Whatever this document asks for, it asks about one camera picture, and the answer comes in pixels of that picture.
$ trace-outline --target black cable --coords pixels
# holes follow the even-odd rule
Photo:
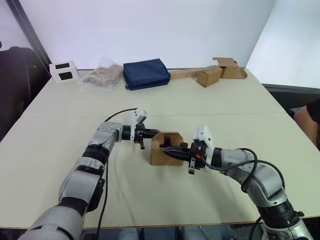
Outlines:
[[[118,111],[117,113],[111,115],[110,117],[108,117],[104,122],[108,122],[110,119],[112,119],[114,116],[121,114],[123,112],[127,112],[127,111],[134,111],[137,108],[128,108],[122,111]],[[102,223],[102,218],[104,216],[104,212],[105,212],[105,208],[106,208],[106,204],[107,204],[107,196],[108,196],[108,163],[105,166],[105,193],[104,193],[104,201],[103,201],[103,206],[102,206],[102,210],[100,213],[100,217],[99,217],[99,223],[98,223],[98,227],[96,229],[96,234],[95,234],[95,240],[99,239],[99,234],[100,234],[100,229],[101,229],[101,223]]]
[[[248,177],[243,181],[243,183],[241,185],[241,190],[245,193],[247,191],[248,182],[250,181],[250,179],[253,177],[253,175],[256,172],[257,165],[258,165],[258,157],[257,157],[256,153],[249,148],[243,147],[243,148],[238,148],[238,149],[240,149],[242,151],[250,152],[254,157],[253,168],[252,168],[251,172],[249,173]]]
[[[203,157],[201,158],[201,160],[208,168],[210,168],[212,170],[217,170],[217,171],[228,171],[228,170],[235,169],[237,167],[240,167],[240,166],[243,166],[243,165],[246,165],[246,164],[252,164],[252,163],[255,162],[255,160],[249,160],[249,161],[243,161],[243,162],[240,162],[240,163],[237,163],[237,164],[233,164],[233,165],[228,166],[228,167],[215,167],[215,166],[212,166],[209,163],[207,163],[206,160]],[[281,178],[281,181],[282,181],[283,189],[286,189],[285,179],[284,179],[284,176],[282,175],[281,171],[279,170],[279,168],[277,168],[275,165],[273,165],[271,162],[268,162],[268,161],[257,160],[257,162],[261,163],[261,164],[266,164],[266,165],[269,165],[270,167],[272,167],[279,174],[279,176]]]
[[[261,221],[261,216],[254,222],[254,224],[252,225],[251,227],[251,230],[250,230],[250,234],[249,234],[249,240],[252,240],[252,237],[254,235],[254,232],[255,232],[255,229],[256,227],[258,226],[259,222]]]

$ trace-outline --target plastic bag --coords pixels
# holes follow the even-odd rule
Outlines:
[[[79,83],[82,84],[82,92],[102,90],[110,92],[119,82],[122,76],[123,67],[109,59],[102,58],[99,67],[88,75],[81,77]]]

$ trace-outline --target table surface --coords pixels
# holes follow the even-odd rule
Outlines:
[[[185,142],[191,143],[193,129],[208,125],[215,147],[253,149],[259,159],[275,164],[282,171],[294,209],[303,211],[307,217],[319,216],[320,193],[316,191],[320,179],[319,151],[250,73],[242,84],[238,84],[240,80],[222,80],[219,85],[201,90],[193,78],[173,80],[167,87],[150,89],[154,96],[161,96],[162,92],[168,98],[171,88],[179,89],[175,97],[180,99],[194,86],[195,96],[182,99],[189,108],[180,108],[178,113],[174,112],[173,104],[168,104],[165,110],[151,108],[156,100],[150,98],[146,89],[126,91],[120,82],[112,95],[118,92],[117,96],[123,97],[110,107],[112,112],[105,107],[107,114],[97,106],[90,109],[89,103],[91,100],[99,103],[97,99],[103,97],[111,99],[110,95],[76,93],[72,84],[67,84],[64,91],[63,84],[58,86],[50,81],[0,143],[0,227],[28,228],[43,211],[55,206],[60,184],[105,115],[139,103],[144,107],[143,98],[146,110],[152,113],[145,121],[147,128],[178,131]],[[194,100],[200,103],[197,96],[206,102],[213,100],[215,96],[209,93],[215,92],[216,86],[220,89],[216,92],[220,103],[242,107],[235,107],[238,111],[233,112],[228,104],[225,107],[210,104],[208,108],[193,104]],[[237,101],[229,94],[230,88],[237,89],[233,95],[239,97]],[[59,93],[65,104],[51,103],[52,111],[49,111],[44,102],[49,104],[54,93]],[[130,105],[123,103],[124,93],[128,94]],[[75,105],[86,101],[85,108]],[[128,124],[129,117],[124,113],[114,121]],[[243,223],[253,222],[259,216],[248,195],[231,178],[216,171],[199,170],[189,175],[186,163],[151,166],[150,139],[145,141],[145,146],[145,150],[140,150],[138,144],[128,141],[115,144],[109,158],[108,198],[102,227]],[[86,215],[85,228],[97,227],[102,203]]]

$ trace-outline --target white wall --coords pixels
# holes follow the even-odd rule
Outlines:
[[[10,47],[27,47],[30,44],[19,27],[5,0],[0,0],[0,51],[8,50]]]
[[[247,68],[265,84],[320,88],[320,0],[277,0]]]
[[[245,66],[275,0],[20,0],[53,63],[91,69],[160,58],[167,68],[212,57]]]

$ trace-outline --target blue fabric pouch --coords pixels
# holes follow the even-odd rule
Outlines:
[[[123,64],[123,76],[129,90],[153,88],[167,85],[170,73],[163,62],[157,58]]]

